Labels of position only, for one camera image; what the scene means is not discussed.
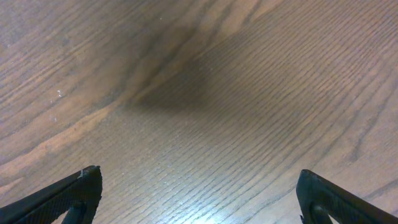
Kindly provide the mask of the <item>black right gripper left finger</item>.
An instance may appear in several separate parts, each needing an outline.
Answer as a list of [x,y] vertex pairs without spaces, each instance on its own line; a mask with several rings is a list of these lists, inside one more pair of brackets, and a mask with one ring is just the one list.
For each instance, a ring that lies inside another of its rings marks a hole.
[[99,166],[88,166],[25,198],[1,208],[1,223],[91,224],[103,190]]

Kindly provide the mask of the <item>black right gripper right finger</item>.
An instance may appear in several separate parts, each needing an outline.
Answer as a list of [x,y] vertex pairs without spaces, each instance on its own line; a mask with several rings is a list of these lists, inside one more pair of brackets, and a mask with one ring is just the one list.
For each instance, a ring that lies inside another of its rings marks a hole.
[[296,194],[303,224],[397,223],[397,217],[308,169],[300,172]]

